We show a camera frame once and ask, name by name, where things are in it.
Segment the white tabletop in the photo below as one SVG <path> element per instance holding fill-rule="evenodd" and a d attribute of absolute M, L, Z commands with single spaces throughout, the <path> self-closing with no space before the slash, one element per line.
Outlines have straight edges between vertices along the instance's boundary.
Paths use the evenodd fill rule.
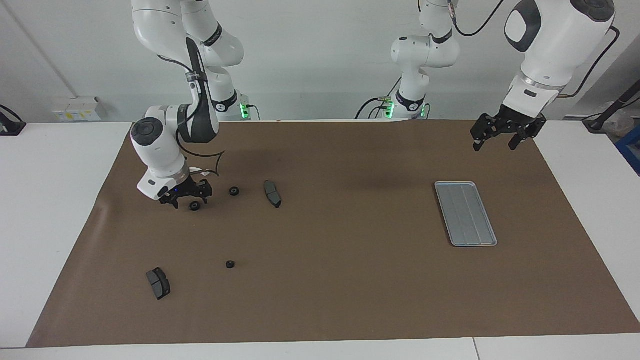
<path fill-rule="evenodd" d="M 24 347 L 130 124 L 31 124 L 0 138 L 0 347 Z M 640 314 L 640 178 L 606 136 L 579 122 L 549 122 L 540 151 L 618 286 Z M 616 359 L 640 358 L 640 335 L 349 341 L 284 344 L 144 345 L 0 350 L 2 359 Z"/>

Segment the brown mat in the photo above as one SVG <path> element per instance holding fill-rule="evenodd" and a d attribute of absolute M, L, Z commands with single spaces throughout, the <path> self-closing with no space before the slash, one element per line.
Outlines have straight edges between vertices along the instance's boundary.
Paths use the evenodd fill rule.
<path fill-rule="evenodd" d="M 28 346 L 640 332 L 535 144 L 475 153 L 471 125 L 223 124 L 198 213 L 138 193 L 127 140 Z M 497 247 L 450 245 L 440 180 L 476 182 Z"/>

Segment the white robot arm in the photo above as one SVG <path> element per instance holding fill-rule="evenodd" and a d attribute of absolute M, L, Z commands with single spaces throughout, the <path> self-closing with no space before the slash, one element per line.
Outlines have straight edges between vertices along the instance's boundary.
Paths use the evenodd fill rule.
<path fill-rule="evenodd" d="M 453 66 L 460 55 L 447 0 L 420 0 L 420 7 L 420 23 L 429 36 L 401 37 L 391 48 L 391 57 L 402 70 L 402 82 L 393 95 L 389 118 L 416 119 L 429 86 L 426 69 Z"/>
<path fill-rule="evenodd" d="M 192 104 L 153 106 L 133 125 L 133 146 L 148 167 L 138 189 L 176 208 L 180 197 L 206 201 L 211 186 L 191 178 L 177 140 L 209 143 L 220 129 L 220 114 L 248 117 L 241 95 L 222 69 L 239 64 L 244 49 L 214 18 L 208 1 L 132 0 L 132 14 L 138 40 L 160 59 L 184 68 L 193 98 Z"/>
<path fill-rule="evenodd" d="M 471 130 L 474 149 L 501 133 L 514 133 L 511 150 L 534 138 L 541 114 L 612 29 L 612 0 L 523 0 L 505 25 L 509 43 L 525 54 L 498 115 L 483 114 Z"/>

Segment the gray rectangular tray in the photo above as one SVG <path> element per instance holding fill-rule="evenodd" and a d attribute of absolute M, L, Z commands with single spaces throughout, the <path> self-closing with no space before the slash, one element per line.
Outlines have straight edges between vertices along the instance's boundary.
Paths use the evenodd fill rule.
<path fill-rule="evenodd" d="M 476 184 L 471 181 L 439 181 L 435 186 L 454 246 L 498 245 Z"/>

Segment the small black wheel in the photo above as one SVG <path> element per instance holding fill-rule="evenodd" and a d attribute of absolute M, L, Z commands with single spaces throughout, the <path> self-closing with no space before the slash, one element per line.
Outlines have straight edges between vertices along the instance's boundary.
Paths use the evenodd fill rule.
<path fill-rule="evenodd" d="M 189 210 L 191 210 L 191 211 L 198 211 L 198 210 L 200 210 L 200 207 L 201 207 L 201 206 L 202 206 L 202 205 L 200 205 L 200 203 L 199 203 L 199 202 L 194 201 L 194 202 L 192 202 L 191 204 L 189 204 Z"/>

